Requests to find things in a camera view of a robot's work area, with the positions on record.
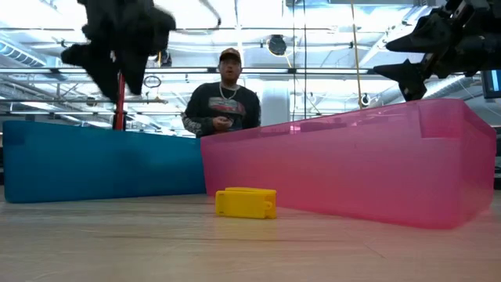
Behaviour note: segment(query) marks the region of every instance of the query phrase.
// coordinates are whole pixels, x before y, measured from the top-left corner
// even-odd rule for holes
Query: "translucent pink container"
[[[493,196],[496,133],[459,99],[430,99],[202,138],[207,193],[277,190],[277,205],[430,229]]]

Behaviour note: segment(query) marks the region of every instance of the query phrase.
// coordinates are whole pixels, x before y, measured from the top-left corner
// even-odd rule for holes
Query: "yellow plastic part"
[[[216,192],[216,215],[276,219],[276,191],[230,187]]]

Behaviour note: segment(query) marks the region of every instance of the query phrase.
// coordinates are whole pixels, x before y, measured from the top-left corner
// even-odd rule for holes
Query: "wooden table surface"
[[[277,220],[213,210],[204,195],[2,200],[0,282],[501,281],[501,193],[491,211],[447,231],[282,208]]]

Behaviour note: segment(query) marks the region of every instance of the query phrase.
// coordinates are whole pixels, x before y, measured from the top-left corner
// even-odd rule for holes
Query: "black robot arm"
[[[501,0],[448,0],[421,17],[409,35],[387,44],[392,52],[424,53],[420,63],[374,67],[397,81],[405,101],[423,98],[432,74],[447,78],[462,73],[501,69]]]

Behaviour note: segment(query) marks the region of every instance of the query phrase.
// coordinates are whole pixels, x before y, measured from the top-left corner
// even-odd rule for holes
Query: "baseball cap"
[[[226,60],[226,59],[229,59],[229,58],[233,58],[233,59],[239,61],[240,63],[242,63],[242,59],[240,57],[240,52],[238,52],[238,50],[236,50],[234,48],[228,48],[225,51],[221,52],[221,55],[219,57],[219,62]]]

